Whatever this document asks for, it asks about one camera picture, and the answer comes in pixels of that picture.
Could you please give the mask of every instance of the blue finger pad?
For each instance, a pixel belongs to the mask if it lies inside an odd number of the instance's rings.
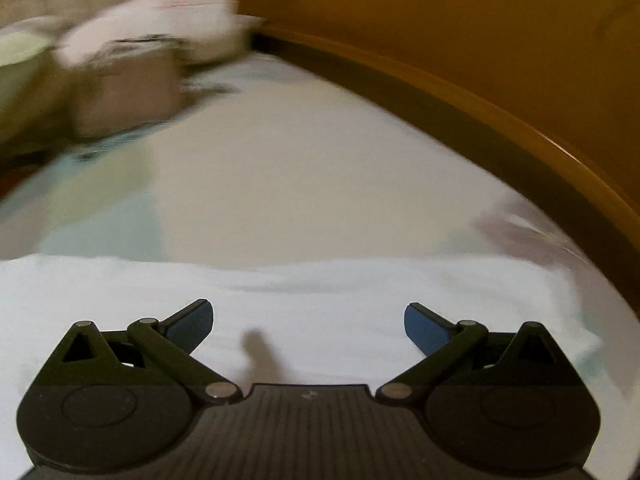
[[[408,306],[404,311],[404,331],[409,339],[427,356],[451,341],[449,330],[412,306]]]
[[[194,309],[188,316],[173,323],[165,337],[190,354],[202,343],[213,327],[213,307],[206,301]]]

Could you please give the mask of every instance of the white bedsheet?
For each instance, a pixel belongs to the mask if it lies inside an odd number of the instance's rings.
[[[539,320],[577,364],[600,345],[582,325],[565,272],[495,256],[214,270],[33,255],[0,264],[0,290],[0,478],[8,480],[29,466],[15,431],[19,399],[76,320],[121,330],[135,319],[162,319],[207,298],[214,305],[214,331],[194,356],[243,388],[291,382],[366,383],[376,389],[422,358],[402,326],[411,301],[453,321],[477,319],[495,331]],[[596,400],[604,401],[604,423],[588,465],[602,478],[622,480],[623,474],[610,474],[612,468],[620,468],[620,458],[626,459],[623,468],[630,467],[633,453],[622,453],[625,443],[612,441],[610,428],[617,431],[627,414],[620,403],[608,408],[610,391],[602,396],[594,384]],[[613,465],[612,447],[618,454]]]

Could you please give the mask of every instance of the triangular cutout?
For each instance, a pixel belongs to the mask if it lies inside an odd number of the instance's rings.
[[[95,355],[91,350],[89,344],[89,338],[85,334],[78,334],[71,343],[69,350],[66,352],[65,357],[62,359],[63,363],[71,361],[83,361],[85,359],[93,359]]]
[[[542,341],[542,338],[539,335],[530,335],[527,337],[518,357],[527,361],[547,365],[551,365],[555,362],[551,352],[549,352],[545,342]]]

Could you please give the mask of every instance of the brown wooden headboard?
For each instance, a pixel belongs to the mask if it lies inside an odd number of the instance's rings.
[[[532,198],[640,312],[640,0],[239,0]]]

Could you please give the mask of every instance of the white pillow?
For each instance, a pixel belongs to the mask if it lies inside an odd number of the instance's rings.
[[[65,66],[78,66],[106,43],[167,34],[186,40],[184,60],[199,64],[241,54],[257,18],[238,16],[235,0],[131,0],[110,7],[60,40]]]

